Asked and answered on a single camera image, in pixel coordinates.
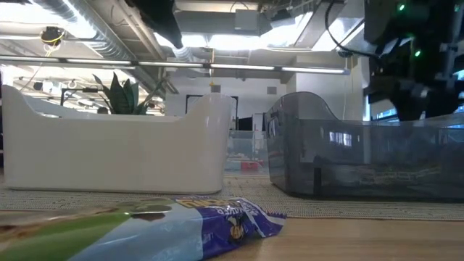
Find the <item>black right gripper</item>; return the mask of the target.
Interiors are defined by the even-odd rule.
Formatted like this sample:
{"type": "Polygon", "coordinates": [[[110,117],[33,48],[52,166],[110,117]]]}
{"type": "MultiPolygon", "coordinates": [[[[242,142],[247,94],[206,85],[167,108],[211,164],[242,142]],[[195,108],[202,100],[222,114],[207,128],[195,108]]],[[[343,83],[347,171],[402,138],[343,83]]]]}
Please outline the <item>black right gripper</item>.
{"type": "Polygon", "coordinates": [[[455,76],[446,78],[435,72],[419,70],[412,75],[392,75],[375,72],[368,87],[387,98],[401,121],[412,121],[452,114],[464,98],[464,80],[455,76]]]}

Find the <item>purple and green granola bar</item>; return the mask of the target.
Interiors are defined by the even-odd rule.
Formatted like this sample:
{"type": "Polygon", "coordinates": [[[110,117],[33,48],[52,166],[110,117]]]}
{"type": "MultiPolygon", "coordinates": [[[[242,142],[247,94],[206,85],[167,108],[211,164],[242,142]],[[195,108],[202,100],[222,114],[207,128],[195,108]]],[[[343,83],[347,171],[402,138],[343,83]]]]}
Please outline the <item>purple and green granola bar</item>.
{"type": "Polygon", "coordinates": [[[0,217],[0,261],[200,261],[278,235],[286,215],[242,197],[157,197],[0,217]]]}

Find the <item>long linear ceiling light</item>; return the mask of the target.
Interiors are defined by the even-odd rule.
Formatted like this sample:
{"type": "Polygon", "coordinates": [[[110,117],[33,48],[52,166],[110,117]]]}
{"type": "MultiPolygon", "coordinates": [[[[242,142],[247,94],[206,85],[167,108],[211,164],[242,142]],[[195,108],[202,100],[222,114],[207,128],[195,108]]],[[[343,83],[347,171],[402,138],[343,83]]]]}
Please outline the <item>long linear ceiling light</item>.
{"type": "Polygon", "coordinates": [[[349,69],[328,68],[328,67],[293,67],[293,66],[270,66],[270,65],[237,65],[220,64],[209,62],[164,62],[164,61],[136,61],[136,60],[110,60],[110,59],[81,59],[64,57],[29,57],[0,55],[1,62],[24,62],[24,63],[45,63],[45,64],[70,64],[70,65],[101,65],[110,67],[172,67],[188,69],[220,69],[220,70],[254,70],[254,71],[273,71],[285,73],[312,73],[312,74],[332,74],[348,75],[349,69]]]}

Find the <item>dark grey plastic bin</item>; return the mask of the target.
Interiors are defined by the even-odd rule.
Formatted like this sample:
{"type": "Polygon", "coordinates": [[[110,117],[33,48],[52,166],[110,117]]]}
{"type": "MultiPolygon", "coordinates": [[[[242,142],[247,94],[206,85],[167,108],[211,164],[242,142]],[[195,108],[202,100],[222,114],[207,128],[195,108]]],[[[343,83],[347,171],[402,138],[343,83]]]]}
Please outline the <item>dark grey plastic bin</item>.
{"type": "Polygon", "coordinates": [[[282,96],[264,120],[270,182],[286,194],[464,203],[464,113],[340,120],[303,91],[282,96]]]}

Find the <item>green artificial plant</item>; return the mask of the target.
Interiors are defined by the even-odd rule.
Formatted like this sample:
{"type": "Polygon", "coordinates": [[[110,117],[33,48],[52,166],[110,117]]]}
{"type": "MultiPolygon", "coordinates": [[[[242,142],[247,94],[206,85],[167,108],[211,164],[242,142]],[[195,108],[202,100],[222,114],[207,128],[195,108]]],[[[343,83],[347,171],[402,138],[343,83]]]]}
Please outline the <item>green artificial plant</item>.
{"type": "Polygon", "coordinates": [[[145,115],[152,103],[152,98],[162,89],[166,81],[165,79],[159,81],[154,90],[142,102],[139,102],[138,83],[131,83],[127,79],[121,85],[115,73],[113,73],[110,87],[104,85],[96,75],[94,75],[94,80],[102,87],[102,91],[106,96],[104,102],[114,115],[145,115]]]}

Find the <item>black and yellow hanging device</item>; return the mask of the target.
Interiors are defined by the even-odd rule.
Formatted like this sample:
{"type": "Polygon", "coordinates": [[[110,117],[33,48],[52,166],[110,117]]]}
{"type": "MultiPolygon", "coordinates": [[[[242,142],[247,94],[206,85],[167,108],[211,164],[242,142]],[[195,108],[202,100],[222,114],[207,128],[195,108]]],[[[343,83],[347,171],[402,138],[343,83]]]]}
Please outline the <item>black and yellow hanging device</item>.
{"type": "Polygon", "coordinates": [[[43,44],[48,46],[59,46],[62,39],[65,37],[66,31],[55,26],[47,26],[40,34],[40,39],[43,44]]]}

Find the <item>white plastic bin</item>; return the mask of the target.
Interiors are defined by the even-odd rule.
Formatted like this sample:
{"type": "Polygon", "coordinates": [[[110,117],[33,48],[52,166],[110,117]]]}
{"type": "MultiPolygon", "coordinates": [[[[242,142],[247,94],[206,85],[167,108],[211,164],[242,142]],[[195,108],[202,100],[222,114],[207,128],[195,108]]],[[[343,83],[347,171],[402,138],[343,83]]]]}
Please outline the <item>white plastic bin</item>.
{"type": "Polygon", "coordinates": [[[11,189],[212,194],[223,186],[231,105],[208,94],[182,117],[79,112],[4,86],[11,189]]]}

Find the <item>clear plastic container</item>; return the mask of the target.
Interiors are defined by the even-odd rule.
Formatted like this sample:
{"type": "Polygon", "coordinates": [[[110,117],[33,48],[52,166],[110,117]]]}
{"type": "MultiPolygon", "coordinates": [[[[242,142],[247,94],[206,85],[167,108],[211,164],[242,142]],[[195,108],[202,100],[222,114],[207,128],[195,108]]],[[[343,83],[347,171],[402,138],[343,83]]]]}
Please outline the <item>clear plastic container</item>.
{"type": "Polygon", "coordinates": [[[225,173],[229,175],[269,175],[268,148],[265,133],[250,130],[230,130],[225,173]],[[241,161],[263,161],[259,172],[242,172],[241,161]]]}

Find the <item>grey woven placemat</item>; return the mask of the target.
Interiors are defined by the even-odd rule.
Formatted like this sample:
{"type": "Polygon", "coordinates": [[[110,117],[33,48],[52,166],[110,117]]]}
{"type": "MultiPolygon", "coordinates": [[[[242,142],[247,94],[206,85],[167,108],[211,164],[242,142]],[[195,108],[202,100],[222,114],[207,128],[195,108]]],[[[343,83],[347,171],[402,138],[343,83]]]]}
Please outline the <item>grey woven placemat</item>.
{"type": "MultiPolygon", "coordinates": [[[[0,175],[0,210],[73,210],[119,202],[138,202],[155,194],[84,191],[23,191],[6,187],[0,175]]],[[[300,199],[289,196],[263,176],[227,176],[212,198],[244,197],[269,212],[290,218],[464,221],[464,204],[367,202],[300,199]]]]}

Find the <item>silver ventilation duct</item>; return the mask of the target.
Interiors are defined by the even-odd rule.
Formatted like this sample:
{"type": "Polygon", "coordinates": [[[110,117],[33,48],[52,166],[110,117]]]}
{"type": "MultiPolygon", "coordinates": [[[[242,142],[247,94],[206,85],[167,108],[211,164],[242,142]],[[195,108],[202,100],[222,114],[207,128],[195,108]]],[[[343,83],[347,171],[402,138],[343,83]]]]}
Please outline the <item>silver ventilation duct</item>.
{"type": "Polygon", "coordinates": [[[86,0],[31,0],[55,17],[64,20],[65,30],[110,60],[137,60],[136,55],[119,39],[86,0]]]}

